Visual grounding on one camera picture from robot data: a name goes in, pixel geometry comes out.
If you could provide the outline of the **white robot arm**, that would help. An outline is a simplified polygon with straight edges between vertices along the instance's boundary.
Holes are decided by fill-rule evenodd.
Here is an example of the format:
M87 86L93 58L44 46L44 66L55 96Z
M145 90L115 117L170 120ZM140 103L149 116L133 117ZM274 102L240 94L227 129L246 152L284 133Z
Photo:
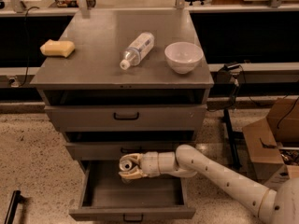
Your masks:
M174 151L132 153L119 162L119 175L126 180L172 175L204 175L237 200L264 224L299 224L299 179L285 181L277 190L268 188L207 158L189 145Z

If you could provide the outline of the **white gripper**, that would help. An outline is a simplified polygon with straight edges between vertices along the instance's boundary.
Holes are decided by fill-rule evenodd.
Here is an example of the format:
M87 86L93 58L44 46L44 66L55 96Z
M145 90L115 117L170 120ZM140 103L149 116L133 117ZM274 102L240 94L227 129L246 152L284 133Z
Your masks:
M120 167L134 167L130 171L119 171L121 178L126 180L136 180L143 177L155 177L160 174L159 155L157 152L147 152L145 154L132 153L120 158Z

